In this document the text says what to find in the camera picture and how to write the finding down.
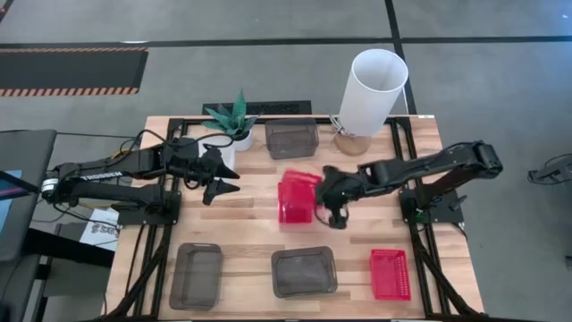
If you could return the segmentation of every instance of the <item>label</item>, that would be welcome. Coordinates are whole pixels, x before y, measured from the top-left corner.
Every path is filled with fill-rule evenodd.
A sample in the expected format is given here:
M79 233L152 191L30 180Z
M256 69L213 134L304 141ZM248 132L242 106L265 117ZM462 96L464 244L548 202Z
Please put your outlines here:
M121 172L109 173L109 174L93 174L93 175L84 175L81 179L85 181L92 181L92 180L102 180L102 179L110 179L110 178L117 178L123 176Z

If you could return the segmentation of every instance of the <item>white paper tube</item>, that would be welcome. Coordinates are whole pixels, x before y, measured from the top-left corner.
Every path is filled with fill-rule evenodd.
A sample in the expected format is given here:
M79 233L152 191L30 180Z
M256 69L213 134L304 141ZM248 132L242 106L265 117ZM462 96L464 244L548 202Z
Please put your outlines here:
M408 76L405 62L391 51L369 49L357 55L341 101L344 130L357 136L381 130Z

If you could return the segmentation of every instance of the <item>succulent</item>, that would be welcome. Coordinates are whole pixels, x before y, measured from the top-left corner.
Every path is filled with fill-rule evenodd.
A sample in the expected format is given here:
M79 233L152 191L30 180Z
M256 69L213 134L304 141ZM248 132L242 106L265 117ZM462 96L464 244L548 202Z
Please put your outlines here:
M221 104L219 104L217 109L218 112L211 108L207 108L206 111L218 122L205 121L203 122L203 125L209 129L223 131L233 138L237 138L250 131L250 129L252 129L252 125L254 125L254 122L258 118L258 116L251 116L248 119L245 118L247 114L247 102L244 99L242 90L234 101L232 114Z

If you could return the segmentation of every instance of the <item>red mesh basket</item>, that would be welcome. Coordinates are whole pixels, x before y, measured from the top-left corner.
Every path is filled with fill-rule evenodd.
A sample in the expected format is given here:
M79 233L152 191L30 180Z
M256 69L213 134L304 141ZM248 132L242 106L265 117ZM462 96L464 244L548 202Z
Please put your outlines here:
M411 301L404 250L372 250L369 266L376 300Z

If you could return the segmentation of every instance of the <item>red translucent container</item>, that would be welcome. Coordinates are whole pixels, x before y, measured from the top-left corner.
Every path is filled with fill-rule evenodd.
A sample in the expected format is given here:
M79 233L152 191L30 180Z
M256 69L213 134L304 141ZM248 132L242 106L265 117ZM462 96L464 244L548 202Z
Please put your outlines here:
M315 186L320 176L287 170L278 182L278 222L309 224L314 220Z

